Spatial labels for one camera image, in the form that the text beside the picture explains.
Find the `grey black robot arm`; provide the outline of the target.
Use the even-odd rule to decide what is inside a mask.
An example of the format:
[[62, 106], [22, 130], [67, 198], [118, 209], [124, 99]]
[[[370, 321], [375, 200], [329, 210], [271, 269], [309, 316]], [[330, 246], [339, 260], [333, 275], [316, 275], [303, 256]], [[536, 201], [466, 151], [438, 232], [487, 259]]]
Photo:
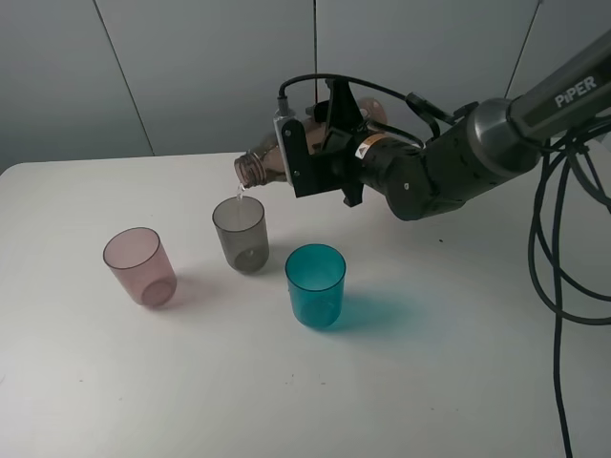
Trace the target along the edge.
[[368, 186], [399, 219], [418, 220], [461, 208], [532, 171], [544, 156], [565, 158], [576, 169], [586, 142], [610, 126], [610, 36], [513, 100], [475, 102], [447, 115], [416, 94], [404, 96], [431, 127], [425, 144], [366, 121], [350, 78], [328, 82], [327, 133], [308, 172], [296, 178], [296, 193], [340, 190], [353, 207]]

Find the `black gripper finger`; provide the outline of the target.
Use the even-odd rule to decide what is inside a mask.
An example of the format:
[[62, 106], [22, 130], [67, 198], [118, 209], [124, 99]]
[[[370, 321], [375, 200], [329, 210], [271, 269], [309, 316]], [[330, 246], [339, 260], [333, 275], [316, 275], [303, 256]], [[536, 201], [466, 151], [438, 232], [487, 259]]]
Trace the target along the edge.
[[316, 121], [325, 124], [324, 143], [361, 140], [367, 136], [366, 121], [361, 115], [349, 82], [344, 78], [326, 78], [328, 100], [316, 104]]

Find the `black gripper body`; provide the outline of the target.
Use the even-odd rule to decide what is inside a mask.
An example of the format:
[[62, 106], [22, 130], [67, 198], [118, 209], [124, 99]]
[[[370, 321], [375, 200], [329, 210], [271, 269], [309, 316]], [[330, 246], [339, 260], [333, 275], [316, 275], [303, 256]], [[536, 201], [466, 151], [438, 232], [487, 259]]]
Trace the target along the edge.
[[344, 204], [363, 202], [365, 187], [383, 194], [390, 166], [397, 158], [418, 158], [421, 147], [387, 131], [367, 130], [356, 134], [333, 129], [314, 153], [318, 194], [340, 190]]

